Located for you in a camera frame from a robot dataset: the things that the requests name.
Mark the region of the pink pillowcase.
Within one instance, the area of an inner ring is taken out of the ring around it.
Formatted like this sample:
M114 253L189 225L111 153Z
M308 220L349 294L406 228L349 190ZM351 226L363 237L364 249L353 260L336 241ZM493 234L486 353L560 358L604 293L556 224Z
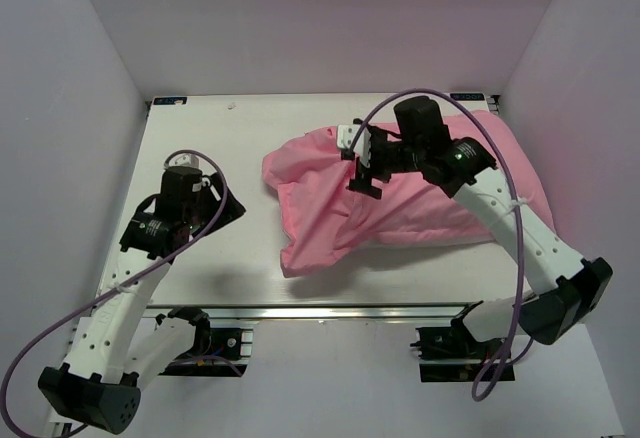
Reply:
M382 197L351 192L354 164L341 158L335 127L316 129L267 154L262 178L278 197L288 244L286 277L329 268L364 246L449 246L492 241L470 212L418 173L382 184Z

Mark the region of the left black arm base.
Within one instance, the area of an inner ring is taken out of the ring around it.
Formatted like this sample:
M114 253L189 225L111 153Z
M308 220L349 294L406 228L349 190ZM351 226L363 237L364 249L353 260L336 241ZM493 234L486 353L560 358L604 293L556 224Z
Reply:
M253 329L213 321L203 309L178 307L157 314L155 328L167 318L187 321L196 328L194 346L169 364L161 376L241 377L252 353Z

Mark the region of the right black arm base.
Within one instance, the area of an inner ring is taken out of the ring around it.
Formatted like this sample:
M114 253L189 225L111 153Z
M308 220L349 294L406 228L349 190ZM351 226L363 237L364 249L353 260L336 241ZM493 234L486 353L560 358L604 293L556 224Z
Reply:
M451 327L424 326L416 328L409 347L418 359L422 383L472 383L503 343L467 342Z

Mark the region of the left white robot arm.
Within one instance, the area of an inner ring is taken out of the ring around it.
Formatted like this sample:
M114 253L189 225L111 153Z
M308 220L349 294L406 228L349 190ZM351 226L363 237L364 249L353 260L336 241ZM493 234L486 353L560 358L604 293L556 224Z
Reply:
M139 344L134 334L177 250L239 219L245 208L219 174L170 166L159 193L143 200L119 241L107 299L97 305L79 341L38 388L61 416L111 434L133 421L142 391L174 361L198 359L211 346L208 315L178 307L157 319Z

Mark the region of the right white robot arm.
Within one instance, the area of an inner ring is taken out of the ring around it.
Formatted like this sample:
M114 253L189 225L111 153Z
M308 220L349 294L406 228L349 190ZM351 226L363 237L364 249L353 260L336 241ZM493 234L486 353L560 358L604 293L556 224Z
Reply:
M338 126L337 148L356 163L349 190L379 199L375 181L419 173L484 225L518 266L514 297L471 304L452 320L453 348L472 357L488 341L513 334L555 343L596 307L611 266L587 260L517 196L495 143L452 138L436 101L415 96L397 103L394 114L395 133L368 119Z

